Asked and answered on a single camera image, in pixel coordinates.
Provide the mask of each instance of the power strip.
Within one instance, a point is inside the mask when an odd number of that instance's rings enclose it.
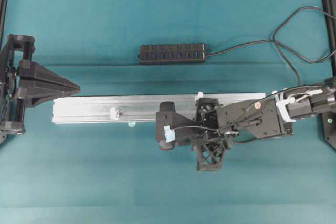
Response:
[[[204,63],[205,44],[141,45],[140,64]]]

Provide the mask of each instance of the black cable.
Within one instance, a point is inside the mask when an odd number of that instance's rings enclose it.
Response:
[[[270,94],[264,98],[261,98],[259,100],[256,100],[254,102],[252,102],[245,110],[244,110],[244,113],[239,116],[236,120],[234,120],[231,124],[225,126],[225,127],[221,127],[221,128],[209,128],[209,127],[204,127],[204,126],[197,126],[197,125],[188,125],[188,126],[181,126],[181,127],[176,127],[176,128],[172,128],[171,130],[179,130],[179,129],[184,129],[184,128],[197,128],[197,129],[204,129],[204,130],[208,130],[208,131],[215,131],[217,132],[219,135],[220,135],[220,130],[222,129],[226,129],[226,128],[229,128],[229,127],[232,127],[234,126],[236,123],[239,123],[240,121],[242,121],[244,118],[245,118],[245,115],[246,113],[254,106],[254,104],[256,102],[264,102],[265,100],[271,98],[271,97],[274,97],[275,95],[277,94],[280,94],[282,92],[288,92],[288,91],[292,91],[292,90],[295,90],[295,89],[301,89],[301,88],[320,88],[322,87],[321,85],[300,85],[300,86],[296,86],[296,87],[292,87],[292,88],[289,88],[289,89],[285,89],[285,90],[281,90],[279,92],[276,92],[276,93],[273,93],[273,94]]]
[[[242,120],[245,118],[246,113],[247,113],[247,112],[254,106],[254,104],[255,104],[256,102],[260,102],[260,103],[261,103],[261,102],[264,102],[265,100],[267,100],[267,99],[269,99],[269,98],[272,98],[272,97],[274,97],[275,95],[280,94],[280,93],[282,93],[282,92],[288,92],[288,91],[292,91],[292,90],[295,90],[295,89],[301,89],[301,88],[320,88],[320,87],[322,87],[322,86],[320,86],[320,85],[300,85],[300,86],[292,87],[292,88],[289,88],[289,89],[281,90],[281,91],[279,91],[279,92],[270,94],[270,95],[268,95],[268,96],[266,96],[266,97],[264,97],[264,98],[261,98],[261,99],[259,99],[259,100],[257,100],[257,101],[252,102],[252,103],[251,103],[251,104],[244,110],[244,113],[243,113],[240,117],[238,117],[234,122],[232,122],[231,124],[229,124],[229,125],[227,125],[227,126],[225,126],[225,127],[220,128],[220,129],[218,129],[218,130],[226,129],[226,128],[228,128],[228,127],[232,127],[232,126],[234,126],[236,123],[239,123],[240,121],[242,121]]]
[[[290,60],[286,57],[286,55],[284,54],[284,52],[281,50],[280,47],[285,48],[286,50],[288,50],[289,52],[291,52],[292,54],[296,55],[297,57],[299,57],[300,59],[302,59],[303,61],[310,63],[310,64],[314,64],[314,63],[321,63],[326,61],[327,59],[329,59],[332,55],[334,55],[336,53],[336,50],[334,50],[333,52],[329,53],[327,56],[320,58],[319,60],[313,61],[313,60],[309,60],[306,57],[304,57],[303,55],[301,55],[300,53],[296,52],[294,49],[286,46],[285,44],[279,42],[276,40],[276,34],[296,15],[298,14],[300,11],[305,10],[305,9],[311,9],[311,10],[316,10],[320,13],[323,13],[324,15],[326,15],[329,18],[335,19],[335,16],[332,16],[331,14],[325,12],[324,10],[321,10],[317,7],[314,6],[304,6],[304,7],[300,7],[297,10],[295,10],[273,33],[272,39],[265,39],[265,40],[256,40],[256,41],[251,41],[251,42],[246,42],[243,44],[239,44],[233,47],[229,47],[227,49],[218,51],[218,52],[213,52],[213,53],[208,53],[206,55],[206,57],[210,57],[210,56],[215,56],[215,55],[221,55],[224,54],[226,52],[229,52],[231,50],[237,49],[237,48],[241,48],[241,47],[245,47],[245,46],[250,46],[250,45],[255,45],[255,44],[262,44],[262,43],[273,43],[276,47],[276,49],[278,50],[278,52],[280,53],[280,55],[282,56],[282,58],[285,60],[285,62],[289,65],[289,67],[292,69],[292,71],[295,73],[298,83],[299,85],[302,85],[302,81],[300,78],[300,74],[297,72],[297,70],[295,69],[295,67],[292,65],[292,63],[290,62]]]
[[[253,142],[255,140],[258,140],[258,139],[257,138],[251,138],[251,139],[242,140],[242,141],[233,141],[233,143],[234,144],[246,144],[246,143]]]

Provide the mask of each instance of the green fabric surface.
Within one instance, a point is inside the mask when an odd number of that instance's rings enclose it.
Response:
[[[140,66],[140,44],[205,42],[209,51],[268,38],[297,7],[321,0],[8,0],[5,34],[36,39],[33,60],[81,95],[270,92],[295,86],[272,45],[203,65]],[[296,17],[279,40],[328,52],[323,15]],[[329,62],[289,55],[304,83]],[[0,223],[334,223],[336,152],[320,118],[295,135],[234,146],[199,173],[189,147],[160,151],[154,123],[54,125],[52,102],[26,110],[27,133],[0,146]]]

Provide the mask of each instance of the aluminum rail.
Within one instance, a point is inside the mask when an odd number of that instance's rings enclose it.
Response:
[[[161,102],[174,102],[176,111],[192,119],[196,114],[194,94],[122,95],[105,97],[67,97],[54,100],[52,120],[56,124],[155,122]],[[265,93],[204,94],[222,105],[261,99]]]

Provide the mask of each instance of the metal frame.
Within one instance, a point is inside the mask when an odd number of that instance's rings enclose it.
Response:
[[[7,0],[0,0],[0,49],[2,46],[2,39],[4,33],[6,7],[7,7]]]
[[[336,16],[336,0],[322,0],[326,12]],[[336,49],[336,20],[326,17],[330,51]],[[333,76],[336,76],[336,55],[331,58]],[[327,112],[322,114],[324,140],[333,148],[336,148],[336,114]]]

